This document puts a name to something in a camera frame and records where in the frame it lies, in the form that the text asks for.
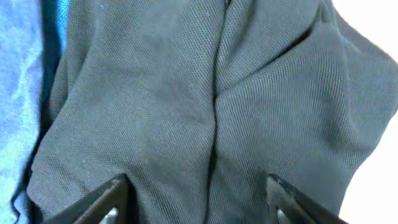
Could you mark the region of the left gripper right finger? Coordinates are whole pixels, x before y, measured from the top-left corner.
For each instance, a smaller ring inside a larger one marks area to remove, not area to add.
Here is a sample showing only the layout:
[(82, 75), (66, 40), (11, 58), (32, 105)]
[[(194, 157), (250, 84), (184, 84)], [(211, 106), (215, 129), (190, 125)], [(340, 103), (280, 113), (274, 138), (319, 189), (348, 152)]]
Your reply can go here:
[(266, 199), (271, 223), (347, 224), (275, 174), (267, 176)]

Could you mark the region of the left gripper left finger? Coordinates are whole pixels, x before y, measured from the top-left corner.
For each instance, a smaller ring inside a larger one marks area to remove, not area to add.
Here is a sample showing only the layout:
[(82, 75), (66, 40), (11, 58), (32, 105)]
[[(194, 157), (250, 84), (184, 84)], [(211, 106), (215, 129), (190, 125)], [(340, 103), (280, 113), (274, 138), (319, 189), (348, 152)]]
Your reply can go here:
[(128, 219), (129, 181), (118, 174), (44, 224), (123, 224)]

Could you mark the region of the black polo shirt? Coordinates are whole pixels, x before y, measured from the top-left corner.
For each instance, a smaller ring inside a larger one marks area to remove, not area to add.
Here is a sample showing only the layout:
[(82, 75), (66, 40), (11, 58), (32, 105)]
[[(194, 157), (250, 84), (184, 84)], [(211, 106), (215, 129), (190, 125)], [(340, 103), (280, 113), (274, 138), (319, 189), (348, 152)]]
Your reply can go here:
[(397, 64), (331, 1), (72, 1), (27, 193), (116, 174), (142, 223), (263, 223), (276, 174), (338, 213), (397, 111)]

